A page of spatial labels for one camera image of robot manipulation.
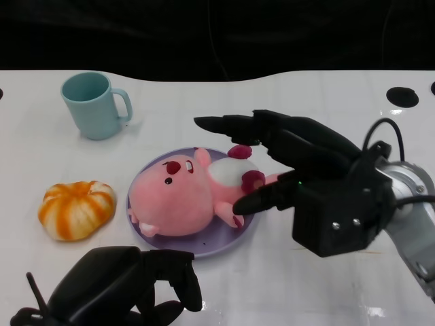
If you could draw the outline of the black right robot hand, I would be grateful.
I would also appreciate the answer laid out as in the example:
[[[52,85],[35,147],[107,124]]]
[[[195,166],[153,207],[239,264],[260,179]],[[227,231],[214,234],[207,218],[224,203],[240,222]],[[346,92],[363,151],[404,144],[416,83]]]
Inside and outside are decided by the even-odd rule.
[[[308,117],[256,110],[251,116],[197,117],[209,132],[240,145],[263,145],[289,167],[275,182],[236,201],[236,215],[294,209],[293,239],[320,257],[365,249],[391,220],[392,180],[380,173],[391,147],[359,148]]]

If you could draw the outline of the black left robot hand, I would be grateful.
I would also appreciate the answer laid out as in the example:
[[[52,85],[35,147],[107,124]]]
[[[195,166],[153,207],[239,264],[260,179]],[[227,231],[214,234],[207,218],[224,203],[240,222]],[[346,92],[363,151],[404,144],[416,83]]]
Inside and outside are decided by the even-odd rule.
[[[59,325],[170,325],[199,312],[202,295],[194,254],[101,247],[70,269],[48,301]]]

